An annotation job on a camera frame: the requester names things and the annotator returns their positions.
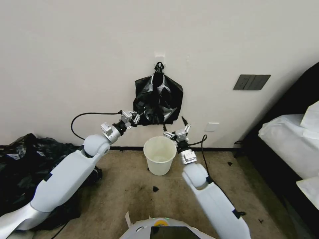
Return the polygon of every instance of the black garbage bag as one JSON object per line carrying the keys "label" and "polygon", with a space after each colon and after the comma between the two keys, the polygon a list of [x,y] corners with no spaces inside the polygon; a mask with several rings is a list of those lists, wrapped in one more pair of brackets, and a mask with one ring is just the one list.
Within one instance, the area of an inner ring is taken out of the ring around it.
{"label": "black garbage bag", "polygon": [[133,110],[141,114],[141,125],[173,124],[178,119],[183,88],[166,76],[163,69],[163,64],[159,62],[154,74],[135,81]]}
{"label": "black garbage bag", "polygon": [[[28,204],[42,179],[77,148],[52,138],[36,138],[31,133],[10,145],[0,146],[0,216]],[[95,167],[82,186],[91,185],[100,178],[102,171]],[[78,195],[75,193],[35,229],[51,230],[79,216]]]}

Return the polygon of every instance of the white trash can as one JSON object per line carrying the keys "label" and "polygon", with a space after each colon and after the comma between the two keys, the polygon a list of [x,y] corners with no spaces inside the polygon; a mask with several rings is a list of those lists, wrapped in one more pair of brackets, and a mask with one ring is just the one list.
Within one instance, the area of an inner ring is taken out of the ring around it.
{"label": "white trash can", "polygon": [[169,138],[158,136],[146,141],[143,151],[151,173],[161,176],[169,171],[176,155],[176,146]]}

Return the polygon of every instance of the black screen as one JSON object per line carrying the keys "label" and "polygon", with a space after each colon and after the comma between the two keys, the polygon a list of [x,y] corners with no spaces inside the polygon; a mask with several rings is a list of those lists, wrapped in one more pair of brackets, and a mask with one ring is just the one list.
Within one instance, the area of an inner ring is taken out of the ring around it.
{"label": "black screen", "polygon": [[187,227],[152,227],[150,239],[200,239]]}

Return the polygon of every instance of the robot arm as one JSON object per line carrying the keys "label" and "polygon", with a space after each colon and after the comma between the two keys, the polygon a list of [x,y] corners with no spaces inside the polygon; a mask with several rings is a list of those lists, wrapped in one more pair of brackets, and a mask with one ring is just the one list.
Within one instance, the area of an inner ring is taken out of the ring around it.
{"label": "robot arm", "polygon": [[29,230],[39,225],[54,208],[70,199],[109,151],[111,144],[127,129],[137,126],[139,114],[132,111],[122,111],[121,114],[118,123],[101,125],[104,136],[88,136],[78,150],[66,156],[39,183],[30,203],[0,217],[0,239],[6,239],[15,230]]}
{"label": "robot arm", "polygon": [[178,147],[184,169],[182,176],[195,194],[197,201],[221,239],[250,239],[249,228],[225,193],[208,175],[201,164],[197,164],[195,152],[188,145],[187,134],[191,127],[183,118],[185,128],[169,133],[164,126],[164,135],[174,140]]}

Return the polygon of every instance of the floor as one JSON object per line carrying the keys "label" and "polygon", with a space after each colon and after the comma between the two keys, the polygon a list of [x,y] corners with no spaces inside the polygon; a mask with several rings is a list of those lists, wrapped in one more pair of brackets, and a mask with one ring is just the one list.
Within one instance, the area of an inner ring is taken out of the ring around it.
{"label": "floor", "polygon": [[[201,153],[196,154],[204,165]],[[249,160],[235,159],[231,152],[205,152],[205,157],[212,178],[237,210],[247,213],[244,219],[253,239],[297,238],[285,208]],[[112,150],[97,166],[103,170],[103,178],[96,186],[81,189],[82,215],[71,220],[56,239],[119,238],[127,230],[127,211],[133,223],[149,216],[169,217],[218,238],[181,177],[178,157],[164,176],[147,170],[142,151]],[[153,186],[159,191],[153,192]],[[50,239],[57,231],[39,231],[34,238]]]}

